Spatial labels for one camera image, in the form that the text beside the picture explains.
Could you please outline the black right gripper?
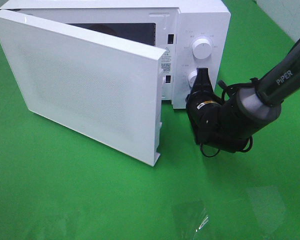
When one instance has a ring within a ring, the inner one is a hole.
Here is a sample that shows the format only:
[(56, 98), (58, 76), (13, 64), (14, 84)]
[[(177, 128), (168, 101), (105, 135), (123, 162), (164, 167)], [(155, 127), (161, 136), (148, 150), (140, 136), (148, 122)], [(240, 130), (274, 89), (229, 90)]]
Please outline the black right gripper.
[(215, 95), (208, 68), (198, 67), (190, 94), (186, 98), (186, 113), (193, 130), (197, 130), (201, 118), (212, 108), (221, 106), (221, 98)]

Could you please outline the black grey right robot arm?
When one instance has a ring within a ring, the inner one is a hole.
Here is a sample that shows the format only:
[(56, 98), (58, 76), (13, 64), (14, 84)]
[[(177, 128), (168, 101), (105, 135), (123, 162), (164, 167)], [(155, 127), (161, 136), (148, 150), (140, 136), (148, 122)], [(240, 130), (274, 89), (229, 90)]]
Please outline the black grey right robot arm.
[(253, 146), (253, 134), (275, 121), (284, 99), (300, 89), (300, 39), (262, 78), (232, 85), (220, 80), (218, 85), (221, 97), (214, 93), (208, 69), (197, 69), (186, 97), (194, 141), (201, 148), (246, 153)]

